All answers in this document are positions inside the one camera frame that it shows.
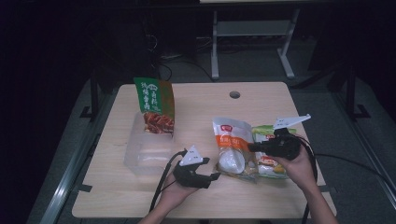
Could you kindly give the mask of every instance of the food package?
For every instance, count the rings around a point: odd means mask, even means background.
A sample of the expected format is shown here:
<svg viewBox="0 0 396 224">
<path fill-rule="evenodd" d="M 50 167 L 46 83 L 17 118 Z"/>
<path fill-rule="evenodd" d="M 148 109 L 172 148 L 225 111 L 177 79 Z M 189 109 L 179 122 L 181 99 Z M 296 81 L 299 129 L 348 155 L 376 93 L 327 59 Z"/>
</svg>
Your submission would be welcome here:
<svg viewBox="0 0 396 224">
<path fill-rule="evenodd" d="M 288 129 L 289 133 L 296 133 L 295 129 Z M 253 140 L 255 143 L 268 141 L 274 138 L 273 125 L 262 125 L 252 128 Z M 285 168 L 274 160 L 271 160 L 264 152 L 256 152 L 258 162 L 258 175 L 272 178 L 288 178 Z"/>
<path fill-rule="evenodd" d="M 175 99 L 172 84 L 155 78 L 135 77 L 140 111 L 148 133 L 173 133 Z"/>
<path fill-rule="evenodd" d="M 241 120 L 213 118 L 213 129 L 219 149 L 216 169 L 223 175 L 256 183 L 257 161 L 248 150 L 253 142 L 251 126 Z"/>
</svg>

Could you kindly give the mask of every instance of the wooden tabletop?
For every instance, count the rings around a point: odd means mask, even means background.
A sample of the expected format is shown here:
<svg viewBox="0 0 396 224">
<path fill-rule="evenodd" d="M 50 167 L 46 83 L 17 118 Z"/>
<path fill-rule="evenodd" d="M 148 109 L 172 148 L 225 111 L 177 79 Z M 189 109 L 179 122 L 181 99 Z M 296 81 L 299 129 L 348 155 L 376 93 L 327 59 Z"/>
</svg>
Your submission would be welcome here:
<svg viewBox="0 0 396 224">
<path fill-rule="evenodd" d="M 219 159 L 212 119 L 227 117 L 252 126 L 274 124 L 277 117 L 297 117 L 287 86 L 281 82 L 173 84 L 176 121 L 175 152 L 195 145 L 210 158 L 197 173 L 210 175 Z M 230 97 L 238 91 L 240 97 Z M 135 85 L 120 88 L 73 207 L 75 217 L 144 217 L 160 176 L 139 176 L 123 164 L 139 112 Z M 306 122 L 315 122 L 315 118 Z M 302 123 L 294 125 L 305 136 Z M 318 169 L 318 184 L 325 185 Z M 335 211 L 329 192 L 323 193 Z M 209 189 L 200 189 L 168 217 L 177 218 L 301 218 L 306 199 L 289 179 L 261 177 L 258 184 L 221 175 Z"/>
</svg>

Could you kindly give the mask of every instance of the clear bin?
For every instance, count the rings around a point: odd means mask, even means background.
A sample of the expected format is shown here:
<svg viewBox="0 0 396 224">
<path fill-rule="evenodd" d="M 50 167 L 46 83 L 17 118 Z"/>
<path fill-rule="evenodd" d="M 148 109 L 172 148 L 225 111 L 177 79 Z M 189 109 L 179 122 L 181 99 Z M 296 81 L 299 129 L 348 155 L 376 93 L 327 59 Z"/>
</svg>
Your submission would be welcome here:
<svg viewBox="0 0 396 224">
<path fill-rule="evenodd" d="M 124 156 L 124 164 L 135 175 L 160 175 L 172 157 L 174 138 L 170 133 L 147 133 L 143 114 L 134 124 Z"/>
</svg>

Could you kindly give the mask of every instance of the person's left hand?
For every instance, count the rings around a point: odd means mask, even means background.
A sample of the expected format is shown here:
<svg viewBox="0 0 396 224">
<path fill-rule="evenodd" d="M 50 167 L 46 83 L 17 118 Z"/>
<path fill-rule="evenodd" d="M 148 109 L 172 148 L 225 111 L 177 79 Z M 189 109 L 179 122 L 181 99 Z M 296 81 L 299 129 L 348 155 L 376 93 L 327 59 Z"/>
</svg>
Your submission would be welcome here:
<svg viewBox="0 0 396 224">
<path fill-rule="evenodd" d="M 198 190 L 181 186 L 173 174 L 166 177 L 163 187 L 166 189 L 163 190 L 157 206 L 164 206 L 169 211 L 181 205 L 189 195 Z"/>
</svg>

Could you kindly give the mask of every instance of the hole in table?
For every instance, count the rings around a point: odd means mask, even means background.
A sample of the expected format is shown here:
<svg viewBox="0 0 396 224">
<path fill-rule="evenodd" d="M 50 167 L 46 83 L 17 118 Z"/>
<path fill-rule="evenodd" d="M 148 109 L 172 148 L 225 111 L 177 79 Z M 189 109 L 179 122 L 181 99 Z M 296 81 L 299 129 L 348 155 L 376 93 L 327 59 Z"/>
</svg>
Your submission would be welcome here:
<svg viewBox="0 0 396 224">
<path fill-rule="evenodd" d="M 241 96 L 241 93 L 239 91 L 230 91 L 230 97 L 233 99 L 238 99 Z"/>
</svg>

